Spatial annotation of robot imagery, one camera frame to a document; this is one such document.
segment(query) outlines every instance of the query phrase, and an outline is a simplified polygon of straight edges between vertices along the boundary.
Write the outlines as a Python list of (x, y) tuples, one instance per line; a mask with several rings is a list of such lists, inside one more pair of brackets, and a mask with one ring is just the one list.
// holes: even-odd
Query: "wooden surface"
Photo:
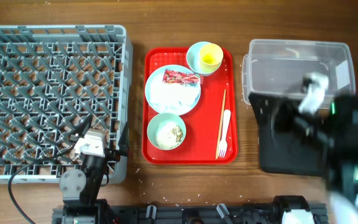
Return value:
[[(0, 25), (126, 27), (134, 46), (129, 103), (132, 151), (126, 180), (100, 190), (99, 197), (111, 205), (240, 204), (268, 202), (275, 195), (285, 194), (325, 201), (320, 178), (259, 170), (257, 125), (251, 107), (242, 100), (241, 63), (249, 42), (256, 38), (345, 42), (351, 49), (358, 89), (358, 1), (0, 2), (4, 2), (0, 4)], [(239, 155), (227, 166), (153, 166), (140, 151), (145, 55), (154, 47), (190, 46), (201, 40), (225, 47), (234, 58)], [(13, 191), (37, 223), (50, 223), (52, 208), (62, 206), (57, 184), (15, 185)], [(6, 185), (0, 185), (0, 223), (25, 223), (9, 199)]]

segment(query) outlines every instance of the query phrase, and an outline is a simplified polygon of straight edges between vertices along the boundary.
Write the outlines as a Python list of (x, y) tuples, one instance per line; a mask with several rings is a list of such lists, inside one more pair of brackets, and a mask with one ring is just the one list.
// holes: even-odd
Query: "red snack wrapper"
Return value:
[(163, 83), (178, 83), (178, 84), (189, 84), (199, 83), (203, 84), (204, 77), (202, 75), (195, 75), (192, 73), (176, 72), (173, 70), (166, 69)]

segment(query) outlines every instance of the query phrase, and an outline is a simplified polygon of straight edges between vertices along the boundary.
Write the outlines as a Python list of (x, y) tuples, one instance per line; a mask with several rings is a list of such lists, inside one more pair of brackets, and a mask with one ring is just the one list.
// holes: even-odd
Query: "gray dish rack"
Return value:
[[(108, 130), (108, 146), (118, 149), (132, 55), (119, 25), (0, 26), (0, 184), (19, 167), (70, 147), (69, 135), (89, 114), (92, 128)], [(72, 151), (28, 168), (14, 183), (56, 183), (80, 165)], [(108, 166), (109, 183), (125, 179), (127, 157)]]

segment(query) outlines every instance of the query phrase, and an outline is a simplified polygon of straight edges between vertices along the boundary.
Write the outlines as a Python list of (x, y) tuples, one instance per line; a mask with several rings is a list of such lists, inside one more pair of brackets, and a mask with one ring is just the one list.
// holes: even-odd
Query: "transparent container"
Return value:
[(323, 108), (338, 93), (356, 92), (352, 57), (346, 44), (254, 39), (242, 63), (244, 101), (249, 104), (251, 92), (303, 99), (302, 80), (310, 72), (329, 78)]

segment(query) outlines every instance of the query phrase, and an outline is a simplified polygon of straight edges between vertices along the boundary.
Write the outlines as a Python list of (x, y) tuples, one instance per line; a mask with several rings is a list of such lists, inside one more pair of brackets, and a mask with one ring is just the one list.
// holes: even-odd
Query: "wooden chopstick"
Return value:
[(219, 123), (218, 143), (216, 144), (216, 156), (215, 156), (215, 159), (218, 159), (218, 157), (219, 157), (219, 142), (221, 141), (222, 123), (223, 123), (223, 111), (224, 111), (224, 103), (225, 103), (225, 101), (226, 101), (226, 89), (223, 92), (221, 122)]

